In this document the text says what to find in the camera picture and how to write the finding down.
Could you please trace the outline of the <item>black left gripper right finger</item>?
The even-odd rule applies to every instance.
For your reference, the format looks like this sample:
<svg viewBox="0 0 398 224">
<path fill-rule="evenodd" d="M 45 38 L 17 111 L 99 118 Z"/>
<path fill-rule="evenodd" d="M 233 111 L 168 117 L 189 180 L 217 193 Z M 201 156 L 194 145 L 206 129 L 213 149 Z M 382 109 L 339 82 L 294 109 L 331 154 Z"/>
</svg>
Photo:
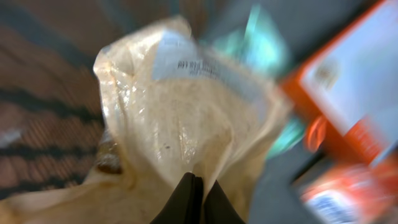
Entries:
<svg viewBox="0 0 398 224">
<path fill-rule="evenodd" d="M 206 224 L 245 224 L 233 208 L 218 181 L 209 191 L 203 209 Z"/>
</svg>

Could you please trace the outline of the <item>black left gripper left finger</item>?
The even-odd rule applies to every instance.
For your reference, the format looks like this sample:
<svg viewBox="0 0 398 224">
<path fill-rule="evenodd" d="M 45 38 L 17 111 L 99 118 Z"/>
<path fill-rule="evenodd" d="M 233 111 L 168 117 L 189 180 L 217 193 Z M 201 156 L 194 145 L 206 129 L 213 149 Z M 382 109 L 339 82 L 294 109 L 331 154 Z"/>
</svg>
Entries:
<svg viewBox="0 0 398 224">
<path fill-rule="evenodd" d="M 187 172 L 150 224 L 199 224 L 202 200 L 203 179 Z"/>
</svg>

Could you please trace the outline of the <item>beige plastic bag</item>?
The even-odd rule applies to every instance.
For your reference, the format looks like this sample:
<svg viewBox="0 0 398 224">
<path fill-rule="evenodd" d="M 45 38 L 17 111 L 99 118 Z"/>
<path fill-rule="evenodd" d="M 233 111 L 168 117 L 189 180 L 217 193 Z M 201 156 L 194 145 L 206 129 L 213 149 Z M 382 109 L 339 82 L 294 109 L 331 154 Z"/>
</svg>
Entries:
<svg viewBox="0 0 398 224">
<path fill-rule="evenodd" d="M 9 197 L 2 223 L 149 223 L 185 174 L 220 184 L 249 215 L 265 156 L 290 105 L 271 78 L 201 47 L 182 17 L 155 22 L 99 52 L 102 149 L 120 174 L 93 169 L 79 186 Z"/>
</svg>

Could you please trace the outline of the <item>small orange white packet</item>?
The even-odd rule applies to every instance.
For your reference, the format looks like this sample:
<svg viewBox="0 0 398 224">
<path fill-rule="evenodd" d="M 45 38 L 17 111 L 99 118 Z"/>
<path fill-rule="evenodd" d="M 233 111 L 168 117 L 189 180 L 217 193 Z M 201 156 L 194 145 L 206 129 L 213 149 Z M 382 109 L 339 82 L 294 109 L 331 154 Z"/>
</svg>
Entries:
<svg viewBox="0 0 398 224">
<path fill-rule="evenodd" d="M 376 223 L 397 202 L 397 169 L 337 164 L 305 186 L 300 199 L 321 223 Z"/>
</svg>

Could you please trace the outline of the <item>orange white box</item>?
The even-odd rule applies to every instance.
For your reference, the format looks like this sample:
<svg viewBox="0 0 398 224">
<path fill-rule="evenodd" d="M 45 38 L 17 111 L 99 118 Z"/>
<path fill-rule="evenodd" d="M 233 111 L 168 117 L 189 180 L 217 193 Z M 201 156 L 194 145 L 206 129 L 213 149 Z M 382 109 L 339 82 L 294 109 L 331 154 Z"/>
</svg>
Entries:
<svg viewBox="0 0 398 224">
<path fill-rule="evenodd" d="M 377 166 L 397 147 L 397 2 L 378 1 L 282 83 L 305 145 Z"/>
</svg>

